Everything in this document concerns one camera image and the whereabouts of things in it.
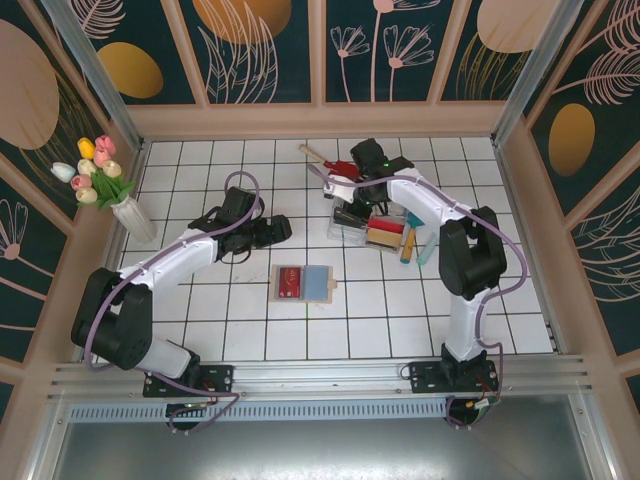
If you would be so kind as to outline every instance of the flower bouquet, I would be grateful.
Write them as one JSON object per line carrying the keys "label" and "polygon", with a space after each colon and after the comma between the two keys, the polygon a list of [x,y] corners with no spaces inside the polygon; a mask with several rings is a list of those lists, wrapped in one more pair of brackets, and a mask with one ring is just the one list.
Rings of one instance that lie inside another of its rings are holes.
{"label": "flower bouquet", "polygon": [[78,140],[82,157],[78,170],[63,162],[55,162],[51,173],[69,183],[76,192],[78,205],[96,205],[99,210],[111,207],[120,223],[141,243],[149,243],[156,236],[156,227],[129,196],[135,182],[124,183],[124,174],[111,159],[116,153],[113,141],[106,135],[96,138],[95,145],[88,138]]}

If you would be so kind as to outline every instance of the gray floor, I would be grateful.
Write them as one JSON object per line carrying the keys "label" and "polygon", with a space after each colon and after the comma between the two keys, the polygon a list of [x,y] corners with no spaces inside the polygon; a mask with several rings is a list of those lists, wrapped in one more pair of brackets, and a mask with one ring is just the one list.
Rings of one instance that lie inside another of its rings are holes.
{"label": "gray floor", "polygon": [[582,480],[591,478],[563,398],[506,399],[471,432],[442,419],[69,428],[56,479]]}

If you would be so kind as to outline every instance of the black bracket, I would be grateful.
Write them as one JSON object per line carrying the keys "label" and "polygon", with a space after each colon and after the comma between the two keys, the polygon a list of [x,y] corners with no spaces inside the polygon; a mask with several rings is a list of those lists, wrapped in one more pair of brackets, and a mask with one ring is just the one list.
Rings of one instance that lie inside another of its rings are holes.
{"label": "black bracket", "polygon": [[[200,376],[193,388],[207,390],[212,393],[228,393],[233,387],[233,365],[201,365]],[[167,385],[162,380],[147,375],[144,379],[142,396],[145,398],[179,398],[203,397],[187,393],[178,388]]]}
{"label": "black bracket", "polygon": [[496,366],[491,360],[479,363],[453,384],[443,371],[441,360],[411,362],[408,368],[413,393],[482,393],[482,382],[493,391],[498,389]]}

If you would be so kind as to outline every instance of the cable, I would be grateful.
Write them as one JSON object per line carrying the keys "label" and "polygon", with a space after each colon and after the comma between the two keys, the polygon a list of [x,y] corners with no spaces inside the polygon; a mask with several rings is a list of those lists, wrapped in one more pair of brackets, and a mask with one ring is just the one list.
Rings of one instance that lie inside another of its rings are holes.
{"label": "cable", "polygon": [[[466,210],[465,208],[462,208],[458,204],[458,202],[456,202],[455,200],[450,198],[447,194],[442,192],[435,185],[432,185],[431,183],[429,183],[427,180],[424,179],[424,177],[416,178],[416,177],[410,177],[408,175],[394,175],[393,177],[378,178],[378,179],[375,179],[375,180],[367,180],[367,181],[364,181],[364,182],[359,182],[359,183],[355,183],[354,184],[354,183],[342,182],[342,181],[336,180],[334,178],[331,178],[329,175],[326,175],[326,174],[322,173],[320,171],[320,169],[318,169],[318,167],[316,167],[313,164],[308,164],[307,168],[309,169],[309,171],[311,171],[311,173],[313,173],[314,175],[316,175],[316,176],[320,177],[321,179],[323,179],[325,185],[327,185],[327,186],[329,185],[329,183],[333,183],[335,185],[339,185],[339,186],[342,186],[342,187],[361,188],[361,187],[370,187],[370,186],[373,186],[373,185],[379,185],[381,183],[396,182],[396,181],[407,181],[407,182],[411,182],[411,183],[420,185],[421,187],[426,188],[431,193],[433,193],[438,198],[440,198],[445,203],[445,205],[448,205],[451,209],[455,210],[458,213],[461,213],[465,217],[470,218],[475,223],[482,225],[487,230],[489,230],[491,233],[493,233],[493,234],[497,235],[498,237],[500,237],[502,240],[505,241],[505,243],[509,246],[509,248],[511,248],[511,250],[513,250],[513,252],[516,255],[516,258],[520,262],[520,266],[522,267],[522,273],[520,275],[520,278],[518,279],[518,281],[514,285],[512,285],[510,287],[507,287],[504,290],[498,290],[496,292],[492,292],[489,295],[487,295],[486,297],[484,297],[482,299],[482,301],[480,302],[480,305],[478,306],[478,312],[476,314],[476,319],[475,319],[475,340],[478,342],[478,344],[481,347],[486,348],[487,350],[493,349],[493,348],[498,348],[498,358],[499,358],[499,366],[500,367],[499,367],[499,373],[498,373],[498,391],[496,392],[496,394],[499,396],[501,391],[502,391],[502,377],[503,377],[503,373],[504,373],[504,348],[503,348],[502,342],[497,342],[497,343],[494,343],[492,345],[489,345],[489,344],[485,343],[482,340],[481,335],[480,335],[480,323],[481,323],[481,320],[482,320],[482,313],[484,312],[486,304],[487,304],[487,302],[489,300],[491,300],[493,298],[496,298],[496,297],[499,297],[499,296],[502,296],[502,295],[506,295],[507,293],[511,293],[511,292],[517,290],[522,285],[524,285],[525,281],[527,280],[527,271],[528,271],[527,260],[524,258],[524,254],[518,249],[518,247],[513,242],[513,240],[511,240],[503,232],[501,232],[499,229],[497,229],[496,227],[491,225],[486,220],[478,217],[477,215],[474,215],[472,212]],[[454,397],[450,397],[451,401],[449,401],[449,399],[447,399],[447,409],[446,409],[446,420],[447,420],[447,423],[449,423],[452,426],[454,426],[456,424],[456,422],[458,422],[456,419],[452,418],[450,416],[450,414],[449,414],[449,410],[451,408],[451,403],[453,403],[453,398]]]}
{"label": "cable", "polygon": [[[142,273],[144,273],[145,271],[147,271],[149,268],[151,268],[153,265],[155,265],[158,261],[162,260],[164,257],[166,257],[167,255],[173,253],[174,251],[180,249],[180,248],[184,248],[185,246],[193,243],[193,242],[197,242],[198,240],[202,240],[204,238],[210,238],[213,237],[215,235],[222,235],[224,233],[230,232],[232,230],[234,230],[235,228],[239,227],[240,225],[242,225],[243,223],[245,223],[246,221],[251,219],[251,216],[253,215],[253,212],[260,206],[260,186],[258,185],[258,181],[256,180],[256,178],[251,175],[248,172],[242,172],[242,171],[236,171],[233,172],[231,175],[229,175],[224,183],[224,191],[225,193],[227,192],[228,188],[229,188],[229,181],[238,175],[246,175],[249,180],[251,180],[253,182],[254,188],[255,188],[255,199],[253,201],[253,204],[251,205],[251,208],[249,209],[249,211],[237,222],[235,222],[232,225],[229,225],[228,227],[224,227],[224,228],[220,228],[218,230],[214,230],[213,232],[206,232],[206,233],[201,233],[198,235],[194,235],[193,237],[189,237],[188,239],[186,239],[184,242],[178,242],[175,243],[174,245],[171,245],[169,248],[167,248],[166,250],[161,250],[160,252],[158,252],[155,256],[153,256],[149,261],[147,261],[145,264],[143,264],[140,268],[137,268],[133,273],[131,273],[131,275],[129,275],[128,277],[126,277],[124,280],[122,280],[118,285],[116,285],[113,290],[111,290],[111,292],[107,295],[107,297],[104,299],[104,302],[102,302],[102,305],[100,305],[100,308],[98,309],[98,312],[96,313],[95,318],[93,319],[93,323],[91,324],[91,328],[89,329],[89,334],[87,335],[87,341],[85,342],[84,345],[84,351],[85,351],[85,357],[84,357],[84,363],[87,366],[87,368],[91,371],[102,371],[105,370],[107,368],[112,367],[112,364],[106,364],[100,367],[96,367],[93,365],[93,363],[91,363],[91,347],[93,346],[93,340],[96,336],[96,332],[98,330],[98,327],[100,326],[100,322],[102,321],[102,318],[104,317],[105,312],[109,309],[109,307],[111,306],[111,302],[113,301],[113,299],[116,297],[116,295],[118,295],[118,293],[120,293],[120,291],[126,287],[129,283],[131,283],[133,280],[135,280],[138,276],[140,276]],[[209,398],[232,398],[233,400],[231,400],[229,402],[228,405],[226,405],[224,408],[222,408],[213,418],[211,418],[210,420],[204,422],[204,423],[200,423],[198,424],[196,427],[192,428],[190,431],[192,433],[196,433],[204,428],[207,428],[209,425],[211,425],[213,422],[215,422],[218,418],[220,418],[222,415],[225,414],[225,412],[227,410],[229,410],[229,408],[231,408],[240,398],[240,395],[238,395],[237,393],[233,393],[233,392],[225,392],[225,393],[218,393],[218,392],[209,392],[209,391],[205,391],[205,390],[196,390],[194,388],[189,388],[185,385],[181,385],[180,383],[169,379],[167,377],[165,377],[164,375],[161,375],[159,373],[155,373],[155,372],[148,372],[151,375],[153,375],[154,377],[162,380],[163,382],[171,385],[172,387],[178,388],[184,392],[187,393],[192,393],[194,395],[202,395],[203,397],[209,397]],[[176,429],[173,427],[173,419],[175,418],[175,412],[174,415],[171,416],[170,421],[169,421],[169,425],[171,426],[173,432],[175,433]]]}

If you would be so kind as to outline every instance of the pink tulip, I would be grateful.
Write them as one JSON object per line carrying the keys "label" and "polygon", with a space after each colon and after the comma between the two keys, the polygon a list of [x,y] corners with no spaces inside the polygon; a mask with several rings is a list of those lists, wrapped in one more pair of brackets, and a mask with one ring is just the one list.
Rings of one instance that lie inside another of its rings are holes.
{"label": "pink tulip", "polygon": [[103,148],[109,153],[109,155],[116,154],[116,146],[113,143],[113,140],[111,140],[107,135],[102,135],[96,138],[96,147]]}
{"label": "pink tulip", "polygon": [[93,162],[96,164],[98,168],[102,168],[104,162],[107,160],[111,160],[111,155],[104,147],[96,147],[96,152],[93,154]]}
{"label": "pink tulip", "polygon": [[89,175],[76,175],[71,179],[71,188],[78,191],[81,188],[89,188],[92,185]]}

